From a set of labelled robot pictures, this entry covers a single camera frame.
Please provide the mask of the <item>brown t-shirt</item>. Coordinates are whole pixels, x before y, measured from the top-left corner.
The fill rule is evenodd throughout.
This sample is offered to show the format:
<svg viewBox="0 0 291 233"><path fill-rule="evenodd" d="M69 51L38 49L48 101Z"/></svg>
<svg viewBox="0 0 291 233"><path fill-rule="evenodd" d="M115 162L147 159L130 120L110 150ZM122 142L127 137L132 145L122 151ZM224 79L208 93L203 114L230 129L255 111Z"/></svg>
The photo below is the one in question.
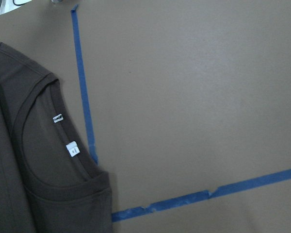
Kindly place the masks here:
<svg viewBox="0 0 291 233"><path fill-rule="evenodd" d="M111 233L112 191L59 79L0 42L0 233Z"/></svg>

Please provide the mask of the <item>blue tape line lengthwise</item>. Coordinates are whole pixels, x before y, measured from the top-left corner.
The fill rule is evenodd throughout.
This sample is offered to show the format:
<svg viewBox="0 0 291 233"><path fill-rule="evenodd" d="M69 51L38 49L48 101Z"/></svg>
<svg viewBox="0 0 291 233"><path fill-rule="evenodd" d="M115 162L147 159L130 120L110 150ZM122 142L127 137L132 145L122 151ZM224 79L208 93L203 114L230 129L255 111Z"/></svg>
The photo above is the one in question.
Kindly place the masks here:
<svg viewBox="0 0 291 233"><path fill-rule="evenodd" d="M77 63L77 69L78 69L81 101L82 101L82 108L83 108L83 115L84 115L84 122L85 122L86 137L87 137L89 153L90 153L92 159L94 160L94 162L98 165L98 156L97 156L97 152L96 152L96 141L95 141L94 127L93 127L93 121L92 121L92 116L91 116L90 103L89 103L89 99L88 99L87 83L86 83L86 76L85 76L83 57L82 57L80 30L79 30L78 14L77 14L78 6L79 5L76 4L70 10L71 19L72 19L72 29L73 29L73 39L74 39L76 63Z"/></svg>

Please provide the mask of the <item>blue tape line crosswise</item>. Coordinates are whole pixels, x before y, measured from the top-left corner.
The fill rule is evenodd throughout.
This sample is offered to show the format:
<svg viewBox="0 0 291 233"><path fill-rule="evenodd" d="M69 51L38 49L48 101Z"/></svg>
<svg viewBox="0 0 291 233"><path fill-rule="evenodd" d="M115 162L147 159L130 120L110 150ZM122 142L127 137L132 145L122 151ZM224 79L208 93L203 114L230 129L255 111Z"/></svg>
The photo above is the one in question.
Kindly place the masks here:
<svg viewBox="0 0 291 233"><path fill-rule="evenodd" d="M218 187L214 192L208 190L203 190L184 196L179 196L167 200L161 200L154 202L146 207L138 206L129 208L126 210L118 211L112 213L112 222L120 222L123 220L145 216L153 214L155 212L161 212L173 208L179 208L181 206L190 205L193 203L210 200L213 198L218 198L222 196L227 196L230 194L246 191L249 189L254 189L274 183L283 182L291 179L291 169L275 172L268 175L263 175L256 178L251 178L248 180L230 183Z"/></svg>

